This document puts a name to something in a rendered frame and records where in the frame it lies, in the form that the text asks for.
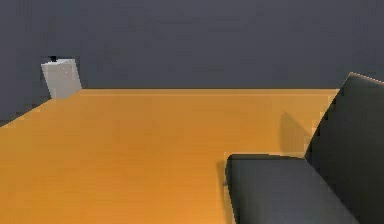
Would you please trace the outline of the light grey bin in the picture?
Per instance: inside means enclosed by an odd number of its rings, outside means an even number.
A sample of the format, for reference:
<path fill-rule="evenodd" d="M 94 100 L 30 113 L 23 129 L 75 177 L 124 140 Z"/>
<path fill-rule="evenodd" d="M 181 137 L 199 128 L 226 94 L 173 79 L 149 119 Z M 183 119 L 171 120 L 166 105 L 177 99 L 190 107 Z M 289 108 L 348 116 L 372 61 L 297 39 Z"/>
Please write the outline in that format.
<path fill-rule="evenodd" d="M 41 69 L 52 99 L 68 98 L 82 88 L 74 59 L 50 61 L 42 64 Z"/>

